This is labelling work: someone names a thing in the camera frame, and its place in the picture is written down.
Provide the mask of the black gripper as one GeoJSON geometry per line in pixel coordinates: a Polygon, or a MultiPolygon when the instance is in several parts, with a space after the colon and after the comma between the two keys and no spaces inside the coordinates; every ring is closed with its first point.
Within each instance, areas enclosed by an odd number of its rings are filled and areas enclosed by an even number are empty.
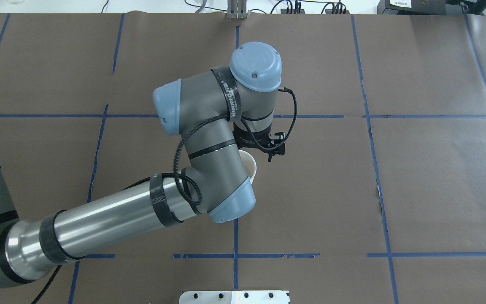
{"type": "Polygon", "coordinates": [[[232,133],[238,149],[272,148],[271,127],[272,120],[259,122],[242,119],[234,122],[232,133]]]}

